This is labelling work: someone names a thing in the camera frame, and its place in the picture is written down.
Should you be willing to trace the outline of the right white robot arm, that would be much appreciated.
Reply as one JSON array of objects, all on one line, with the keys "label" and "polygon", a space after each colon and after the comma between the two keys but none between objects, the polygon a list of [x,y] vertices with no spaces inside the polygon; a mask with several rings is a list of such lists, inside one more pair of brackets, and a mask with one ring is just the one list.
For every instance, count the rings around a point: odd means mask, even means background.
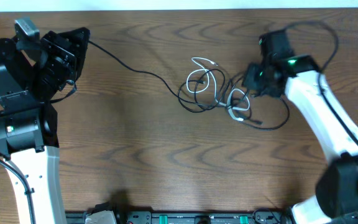
[{"label": "right white robot arm", "polygon": [[251,63],[243,86],[258,96],[286,96],[316,136],[328,167],[312,197],[290,207],[283,223],[352,222],[358,213],[358,127],[334,96],[310,55],[296,55],[286,30],[259,37],[260,63]]}]

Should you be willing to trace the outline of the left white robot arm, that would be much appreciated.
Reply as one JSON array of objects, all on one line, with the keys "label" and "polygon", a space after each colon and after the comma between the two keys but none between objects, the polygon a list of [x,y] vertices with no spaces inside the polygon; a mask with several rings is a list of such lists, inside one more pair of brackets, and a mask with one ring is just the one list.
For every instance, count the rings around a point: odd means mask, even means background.
[{"label": "left white robot arm", "polygon": [[0,164],[8,171],[21,223],[65,223],[59,179],[56,93],[75,86],[87,28],[0,39]]}]

